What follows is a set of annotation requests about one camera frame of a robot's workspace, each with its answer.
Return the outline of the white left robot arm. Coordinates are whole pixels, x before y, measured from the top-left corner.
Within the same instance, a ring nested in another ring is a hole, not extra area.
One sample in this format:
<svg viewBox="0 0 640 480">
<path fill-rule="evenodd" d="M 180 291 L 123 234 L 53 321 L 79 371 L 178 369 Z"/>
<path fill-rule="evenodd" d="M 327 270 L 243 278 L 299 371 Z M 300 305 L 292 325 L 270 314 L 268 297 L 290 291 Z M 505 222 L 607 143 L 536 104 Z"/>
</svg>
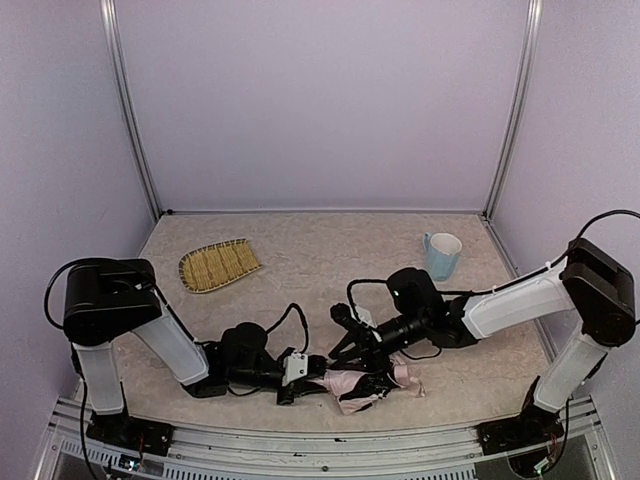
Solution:
<svg viewBox="0 0 640 480">
<path fill-rule="evenodd" d="M 327 391 L 324 357 L 289 349 L 274 358 L 266 350 L 269 332 L 258 324 L 240 323 L 218 341 L 197 340 L 168 305 L 145 259 L 84 258 L 62 270 L 63 331 L 98 415 L 127 408 L 113 348 L 126 334 L 135 335 L 196 399 L 224 396 L 232 385 L 273 391 L 280 405 Z"/>
</svg>

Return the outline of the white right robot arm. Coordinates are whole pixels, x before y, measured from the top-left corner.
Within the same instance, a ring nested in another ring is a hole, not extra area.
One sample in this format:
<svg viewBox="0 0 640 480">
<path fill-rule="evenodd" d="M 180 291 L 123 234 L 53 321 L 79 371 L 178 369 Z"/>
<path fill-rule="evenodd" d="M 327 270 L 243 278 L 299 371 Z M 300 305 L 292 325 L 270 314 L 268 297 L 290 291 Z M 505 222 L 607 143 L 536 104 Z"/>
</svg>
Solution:
<svg viewBox="0 0 640 480">
<path fill-rule="evenodd" d="M 572 240 L 560 258 L 535 272 L 451 300 L 426 271 L 413 267 L 383 283 L 398 315 L 379 326 L 360 321 L 354 301 L 331 307 L 331 319 L 346 331 L 329 353 L 334 366 L 360 360 L 369 370 L 382 370 L 390 355 L 422 340 L 441 349 L 465 348 L 531 319 L 576 311 L 580 325 L 533 386 L 532 404 L 550 413 L 636 330 L 633 275 L 585 238 Z"/>
</svg>

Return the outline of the pink folding umbrella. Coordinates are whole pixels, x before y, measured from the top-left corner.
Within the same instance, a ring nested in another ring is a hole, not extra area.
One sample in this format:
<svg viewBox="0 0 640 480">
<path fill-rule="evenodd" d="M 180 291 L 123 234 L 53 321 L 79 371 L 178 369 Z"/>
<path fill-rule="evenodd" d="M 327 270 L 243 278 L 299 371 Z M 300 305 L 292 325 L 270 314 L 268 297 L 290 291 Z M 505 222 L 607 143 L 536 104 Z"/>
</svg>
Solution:
<svg viewBox="0 0 640 480">
<path fill-rule="evenodd" d="M 311 382 L 324 387 L 337 401 L 343 415 L 371 408 L 394 389 L 408 389 L 418 398 L 426 396 L 423 382 L 414 376 L 399 354 L 390 356 L 391 367 L 375 373 L 330 370 Z"/>
</svg>

